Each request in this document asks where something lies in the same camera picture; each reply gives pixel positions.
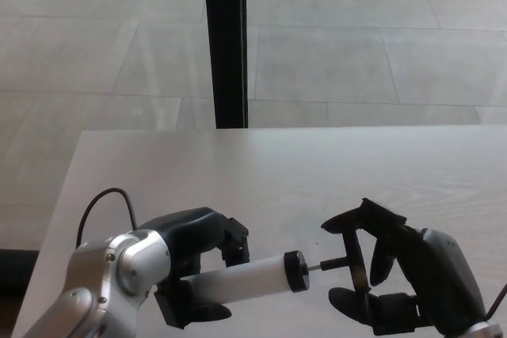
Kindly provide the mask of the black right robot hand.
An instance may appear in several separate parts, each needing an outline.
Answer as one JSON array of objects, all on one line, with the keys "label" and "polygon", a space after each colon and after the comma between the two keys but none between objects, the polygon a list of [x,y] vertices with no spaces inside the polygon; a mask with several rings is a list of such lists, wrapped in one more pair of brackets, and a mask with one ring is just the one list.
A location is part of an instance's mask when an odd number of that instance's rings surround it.
[{"label": "black right robot hand", "polygon": [[[406,218],[363,199],[359,207],[322,224],[343,237],[353,288],[329,290],[330,304],[377,336],[433,326],[459,336],[487,320],[481,291],[459,244],[439,230],[410,227]],[[414,294],[374,295],[398,264]]]}]

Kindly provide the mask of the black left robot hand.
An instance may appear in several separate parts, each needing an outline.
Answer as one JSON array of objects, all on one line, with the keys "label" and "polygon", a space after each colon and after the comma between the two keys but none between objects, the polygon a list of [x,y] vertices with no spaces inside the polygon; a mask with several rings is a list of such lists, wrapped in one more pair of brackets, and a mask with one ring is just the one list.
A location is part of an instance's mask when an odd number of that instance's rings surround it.
[{"label": "black left robot hand", "polygon": [[191,323],[232,316],[220,303],[197,300],[183,278],[200,274],[200,256],[215,248],[221,251],[228,267],[248,263],[249,231],[243,224],[210,207],[198,207],[151,219],[139,228],[157,232],[169,251],[170,272],[157,284],[154,293],[168,326],[184,329]]}]

